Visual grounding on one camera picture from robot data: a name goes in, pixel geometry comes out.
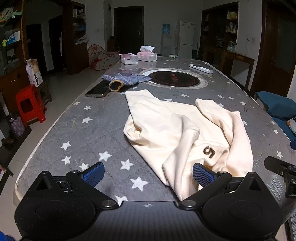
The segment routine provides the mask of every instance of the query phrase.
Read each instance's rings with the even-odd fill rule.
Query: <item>white remote control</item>
[[[198,69],[198,70],[200,70],[200,71],[202,71],[202,72],[205,72],[205,73],[207,73],[207,74],[212,74],[212,73],[213,73],[213,71],[210,70],[210,69],[206,69],[206,68],[204,68],[204,67],[196,66],[196,65],[194,65],[194,64],[190,64],[189,67],[192,67],[192,68]]]

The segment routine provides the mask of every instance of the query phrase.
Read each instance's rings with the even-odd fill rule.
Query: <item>red plastic stool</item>
[[[28,121],[35,118],[38,118],[40,123],[45,122],[44,112],[47,111],[47,108],[44,106],[35,85],[29,85],[21,89],[16,95],[16,101],[20,117],[25,126],[28,126]]]

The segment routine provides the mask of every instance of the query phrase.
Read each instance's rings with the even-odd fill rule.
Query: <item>blue glove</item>
[[[102,79],[110,81],[109,90],[112,92],[118,92],[123,86],[134,85],[136,83],[151,80],[150,77],[145,75],[132,74],[130,76],[124,76],[119,73],[115,74],[115,77],[103,75]]]

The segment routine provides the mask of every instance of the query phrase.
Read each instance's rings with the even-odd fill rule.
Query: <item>teal fabric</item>
[[[278,118],[273,117],[274,121],[279,125],[279,127],[283,130],[283,132],[287,135],[287,137],[292,140],[296,140],[296,137],[294,136],[293,132],[290,130],[290,128],[287,126],[285,120],[280,120]]]
[[[266,91],[256,92],[259,99],[268,106],[267,113],[282,121],[288,121],[296,115],[296,103],[286,97]]]

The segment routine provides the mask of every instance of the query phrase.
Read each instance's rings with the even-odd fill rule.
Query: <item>white refrigerator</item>
[[[194,23],[186,21],[178,22],[176,54],[179,58],[192,58],[194,30]]]

